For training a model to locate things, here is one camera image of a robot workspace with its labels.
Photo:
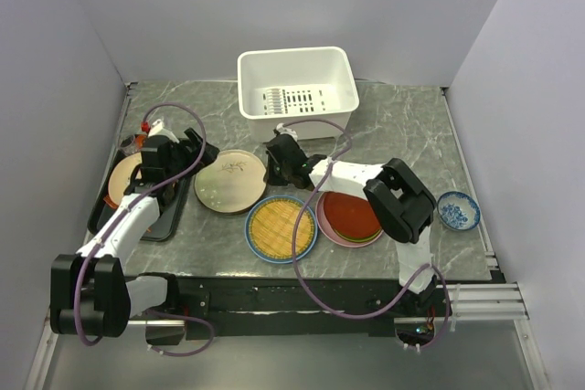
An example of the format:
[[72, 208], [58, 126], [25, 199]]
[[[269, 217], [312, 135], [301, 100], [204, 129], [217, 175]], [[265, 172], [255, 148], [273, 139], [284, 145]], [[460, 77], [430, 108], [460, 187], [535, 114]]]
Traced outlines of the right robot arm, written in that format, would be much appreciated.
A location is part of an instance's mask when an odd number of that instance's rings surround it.
[[372, 208], [384, 233], [396, 243], [401, 308], [421, 315], [432, 303], [430, 232], [437, 201], [427, 186], [399, 158], [382, 164], [339, 161], [307, 155], [290, 130], [281, 129], [266, 144], [268, 183], [292, 184], [317, 193], [349, 195]]

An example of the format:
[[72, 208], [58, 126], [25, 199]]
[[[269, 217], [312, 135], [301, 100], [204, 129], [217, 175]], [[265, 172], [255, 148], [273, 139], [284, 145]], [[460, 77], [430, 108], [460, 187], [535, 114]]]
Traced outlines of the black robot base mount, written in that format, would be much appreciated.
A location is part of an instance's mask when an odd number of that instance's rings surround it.
[[[400, 285], [391, 279], [310, 279], [304, 290], [296, 279], [195, 278], [177, 280], [179, 296], [159, 315], [135, 317], [145, 339], [157, 346], [182, 341], [203, 342], [217, 337], [321, 335], [362, 333], [373, 337], [406, 334], [409, 340], [431, 336], [425, 327], [436, 326], [452, 314], [445, 290], [434, 280], [420, 295], [398, 296]], [[382, 315], [370, 312], [389, 305]]]

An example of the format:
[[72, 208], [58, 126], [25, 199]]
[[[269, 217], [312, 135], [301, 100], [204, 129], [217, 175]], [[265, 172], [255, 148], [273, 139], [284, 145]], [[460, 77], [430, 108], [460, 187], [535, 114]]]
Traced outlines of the cream plate with branch motif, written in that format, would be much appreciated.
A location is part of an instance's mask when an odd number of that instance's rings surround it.
[[220, 152], [214, 163], [196, 174], [194, 191], [199, 202], [220, 214], [237, 214], [252, 208], [264, 195], [266, 167], [253, 153]]

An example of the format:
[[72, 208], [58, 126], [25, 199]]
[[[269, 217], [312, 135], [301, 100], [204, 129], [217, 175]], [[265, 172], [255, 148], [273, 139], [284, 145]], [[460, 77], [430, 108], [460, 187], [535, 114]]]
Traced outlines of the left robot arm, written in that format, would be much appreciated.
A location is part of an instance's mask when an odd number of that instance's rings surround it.
[[58, 334], [74, 334], [87, 344], [118, 337], [135, 315], [152, 310], [168, 319], [181, 308], [176, 276], [143, 273], [128, 280], [128, 258], [147, 230], [175, 202], [180, 185], [218, 158], [218, 147], [195, 130], [185, 138], [158, 132], [125, 159], [117, 209], [101, 230], [74, 254], [57, 256], [50, 271], [49, 322]]

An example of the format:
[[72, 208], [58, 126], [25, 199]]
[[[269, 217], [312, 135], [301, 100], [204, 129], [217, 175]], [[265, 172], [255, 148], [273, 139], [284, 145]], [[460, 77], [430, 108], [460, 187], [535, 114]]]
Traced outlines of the red round plate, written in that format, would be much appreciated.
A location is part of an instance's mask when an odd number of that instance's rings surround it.
[[381, 229], [369, 202], [351, 195], [324, 195], [324, 215], [337, 232], [350, 237], [367, 237]]

